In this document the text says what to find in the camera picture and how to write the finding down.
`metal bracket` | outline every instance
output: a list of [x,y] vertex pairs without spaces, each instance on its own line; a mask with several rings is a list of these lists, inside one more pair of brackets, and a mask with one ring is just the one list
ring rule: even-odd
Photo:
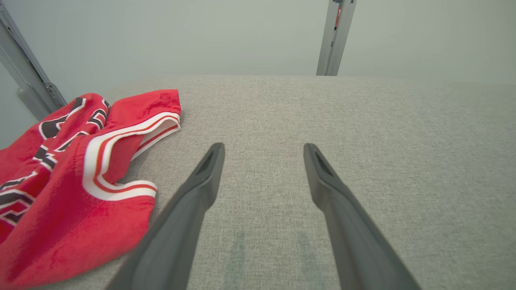
[[27,85],[27,87],[19,88],[18,97],[38,121],[43,120],[49,115],[49,111],[46,109],[45,105],[42,104],[35,95],[33,87]]
[[57,86],[54,85],[54,83],[45,82],[45,88],[54,100],[64,100],[61,92],[57,89]]

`red jersey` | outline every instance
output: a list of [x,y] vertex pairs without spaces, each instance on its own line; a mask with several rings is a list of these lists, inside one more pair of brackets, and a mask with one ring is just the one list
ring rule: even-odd
[[156,186],[118,184],[144,150],[178,131],[176,90],[114,103],[76,98],[0,151],[0,289],[61,281],[138,244]]

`white and red trim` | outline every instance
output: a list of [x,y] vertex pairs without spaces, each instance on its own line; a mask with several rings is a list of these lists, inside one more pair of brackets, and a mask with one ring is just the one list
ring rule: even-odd
[[180,116],[176,113],[163,112],[137,125],[118,129],[91,139],[84,156],[84,189],[92,196],[108,201],[117,201],[136,196],[156,195],[156,185],[149,181],[132,181],[127,184],[111,184],[103,175],[109,167],[111,150],[121,138],[133,135],[145,135],[132,159],[168,135],[179,131]]

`white wall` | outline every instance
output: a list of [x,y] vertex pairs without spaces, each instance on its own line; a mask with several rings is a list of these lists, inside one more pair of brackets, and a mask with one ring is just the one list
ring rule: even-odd
[[327,0],[4,0],[67,100],[161,74],[315,75]]
[[338,75],[516,83],[516,1],[359,0]]
[[0,149],[11,145],[38,120],[18,98],[18,84],[0,62]]

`gray cushion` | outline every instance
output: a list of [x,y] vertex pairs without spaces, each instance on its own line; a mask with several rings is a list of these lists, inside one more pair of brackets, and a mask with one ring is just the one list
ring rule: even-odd
[[[226,145],[189,289],[338,289],[302,147],[319,146],[424,289],[516,283],[516,86],[306,76],[181,76],[104,94],[178,89],[182,129],[123,181],[156,212],[208,147]],[[42,289],[99,289],[124,257]]]

